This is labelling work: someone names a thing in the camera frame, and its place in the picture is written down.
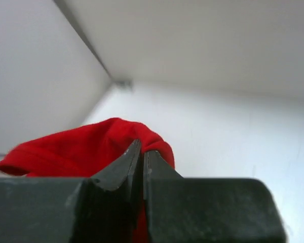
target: red towel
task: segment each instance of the red towel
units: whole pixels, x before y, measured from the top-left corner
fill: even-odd
[[[0,161],[0,171],[29,177],[90,177],[121,156],[135,139],[141,141],[141,153],[157,150],[174,168],[172,149],[158,134],[142,123],[111,118],[22,143]],[[144,211],[133,242],[148,242]]]

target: red garment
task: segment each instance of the red garment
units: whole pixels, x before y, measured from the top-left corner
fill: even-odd
[[[22,143],[0,161],[0,171],[29,177],[90,177],[121,156],[135,139],[141,141],[141,153],[157,150],[174,168],[172,149],[158,134],[142,123],[111,118]],[[133,242],[148,242],[144,210]]]

